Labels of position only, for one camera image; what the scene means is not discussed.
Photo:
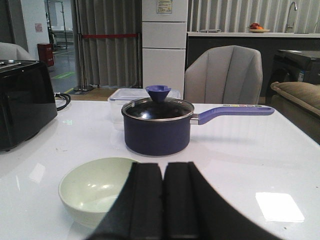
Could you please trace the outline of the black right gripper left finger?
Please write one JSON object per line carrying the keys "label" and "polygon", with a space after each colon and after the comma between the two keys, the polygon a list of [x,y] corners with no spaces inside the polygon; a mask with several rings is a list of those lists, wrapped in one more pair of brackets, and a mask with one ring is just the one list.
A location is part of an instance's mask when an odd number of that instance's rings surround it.
{"label": "black right gripper left finger", "polygon": [[110,210],[88,240],[161,240],[162,173],[156,163],[133,163]]}

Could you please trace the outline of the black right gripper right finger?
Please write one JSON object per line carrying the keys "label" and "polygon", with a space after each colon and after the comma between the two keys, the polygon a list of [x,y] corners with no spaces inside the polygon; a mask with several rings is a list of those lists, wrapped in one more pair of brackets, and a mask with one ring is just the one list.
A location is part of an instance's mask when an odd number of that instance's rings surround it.
{"label": "black right gripper right finger", "polygon": [[169,163],[163,183],[167,240],[277,239],[224,200],[193,162]]}

